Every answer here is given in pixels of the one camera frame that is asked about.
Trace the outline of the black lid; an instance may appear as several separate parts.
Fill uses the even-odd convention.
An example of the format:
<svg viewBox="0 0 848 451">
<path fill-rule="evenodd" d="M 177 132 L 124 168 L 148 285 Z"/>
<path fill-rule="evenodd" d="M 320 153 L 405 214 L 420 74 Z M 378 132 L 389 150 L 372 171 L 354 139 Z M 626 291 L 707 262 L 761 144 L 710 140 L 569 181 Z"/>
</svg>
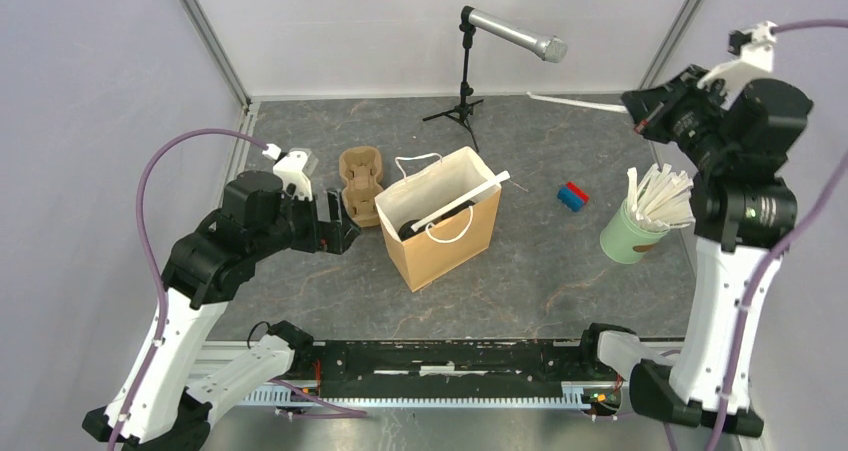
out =
<svg viewBox="0 0 848 451">
<path fill-rule="evenodd" d="M 445 214 L 445 217 L 450 218 L 450 217 L 456 216 L 457 214 L 461 213 L 465 209 L 471 208 L 473 205 L 474 205 L 473 200 L 466 200 L 465 202 L 459 204 L 458 206 L 456 206 L 455 208 L 453 208 L 449 212 L 447 212 Z"/>
<path fill-rule="evenodd" d="M 401 242 L 411 239 L 425 230 L 425 227 L 419 227 L 418 229 L 414 228 L 414 225 L 417 223 L 416 220 L 410 220 L 404 223 L 397 231 L 398 237 Z"/>
</svg>

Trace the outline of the white straw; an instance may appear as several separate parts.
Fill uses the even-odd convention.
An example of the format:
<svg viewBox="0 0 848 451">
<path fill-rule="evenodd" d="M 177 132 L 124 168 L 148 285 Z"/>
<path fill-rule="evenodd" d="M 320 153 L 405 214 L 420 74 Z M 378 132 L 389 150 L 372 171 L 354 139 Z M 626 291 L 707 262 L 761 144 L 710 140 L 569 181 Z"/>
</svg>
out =
<svg viewBox="0 0 848 451">
<path fill-rule="evenodd" d="M 472 188 L 471 190 L 465 192 L 464 194 L 460 195 L 459 197 L 448 202 L 447 204 L 445 204 L 441 208 L 437 209 L 436 211 L 434 211 L 434 212 L 430 213 L 429 215 L 425 216 L 424 218 L 416 221 L 411 226 L 411 229 L 414 232 L 417 232 L 417 231 L 421 230 L 422 228 L 425 228 L 428 224 L 432 223 L 436 218 L 443 216 L 448 211 L 451 211 L 454 208 L 461 205 L 462 203 L 471 200 L 472 198 L 483 193 L 484 191 L 488 190 L 489 188 L 494 187 L 496 184 L 500 184 L 501 182 L 508 180 L 510 177 L 511 177 L 510 173 L 506 170 L 498 173 L 493 178 L 490 178 L 487 181 L 479 184 L 478 186 Z"/>
<path fill-rule="evenodd" d="M 597 103 L 597 102 L 589 102 L 582 100 L 574 100 L 567 98 L 557 98 L 552 96 L 538 95 L 532 92 L 526 92 L 525 95 L 535 101 L 553 103 L 553 104 L 561 104 L 573 107 L 580 107 L 585 109 L 606 111 L 618 114 L 627 114 L 628 110 L 625 106 L 620 104 L 605 104 L 605 103 Z"/>
</svg>

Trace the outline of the brown paper bag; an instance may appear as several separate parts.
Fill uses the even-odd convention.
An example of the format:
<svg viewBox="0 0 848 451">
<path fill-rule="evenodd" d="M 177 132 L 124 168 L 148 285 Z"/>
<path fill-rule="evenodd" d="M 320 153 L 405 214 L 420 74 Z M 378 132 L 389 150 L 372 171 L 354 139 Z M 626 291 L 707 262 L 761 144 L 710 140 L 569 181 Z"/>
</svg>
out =
<svg viewBox="0 0 848 451">
<path fill-rule="evenodd" d="M 456 216 L 436 218 L 419 235 L 401 242 L 397 231 L 420 220 L 498 173 L 471 147 L 450 154 L 396 157 L 401 177 L 375 198 L 388 255 L 412 292 L 429 285 L 489 248 L 502 183 L 471 200 Z"/>
</svg>

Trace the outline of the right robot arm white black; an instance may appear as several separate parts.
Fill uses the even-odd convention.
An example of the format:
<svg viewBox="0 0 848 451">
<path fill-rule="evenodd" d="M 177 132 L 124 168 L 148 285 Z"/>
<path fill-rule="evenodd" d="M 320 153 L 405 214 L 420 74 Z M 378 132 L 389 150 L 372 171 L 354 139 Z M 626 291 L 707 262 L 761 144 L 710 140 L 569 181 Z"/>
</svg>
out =
<svg viewBox="0 0 848 451">
<path fill-rule="evenodd" d="M 681 353 L 674 362 L 653 358 L 634 335 L 608 330 L 579 349 L 577 363 L 591 379 L 620 373 L 638 415 L 758 437 L 764 423 L 750 404 L 748 366 L 759 313 L 782 263 L 777 245 L 798 216 L 779 170 L 813 103 L 768 77 L 748 81 L 727 103 L 723 82 L 699 86 L 705 74 L 693 65 L 661 86 L 621 97 L 637 134 L 676 144 L 696 168 L 689 203 L 698 268 Z"/>
</svg>

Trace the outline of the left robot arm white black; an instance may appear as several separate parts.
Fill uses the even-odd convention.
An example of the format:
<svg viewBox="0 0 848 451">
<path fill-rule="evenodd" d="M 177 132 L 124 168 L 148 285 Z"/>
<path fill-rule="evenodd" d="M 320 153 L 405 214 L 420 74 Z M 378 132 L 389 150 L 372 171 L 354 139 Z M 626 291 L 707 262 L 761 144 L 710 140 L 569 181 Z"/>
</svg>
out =
<svg viewBox="0 0 848 451">
<path fill-rule="evenodd" d="M 167 310 L 154 315 L 150 345 L 114 400 L 86 414 L 96 441 L 125 450 L 198 450 L 212 428 L 263 383 L 306 376 L 312 338 L 288 321 L 216 372 L 195 381 L 192 366 L 215 323 L 260 261 L 285 250 L 341 255 L 360 235 L 338 189 L 327 192 L 329 218 L 314 200 L 266 171 L 246 171 L 222 203 L 172 247 L 158 282 Z"/>
</svg>

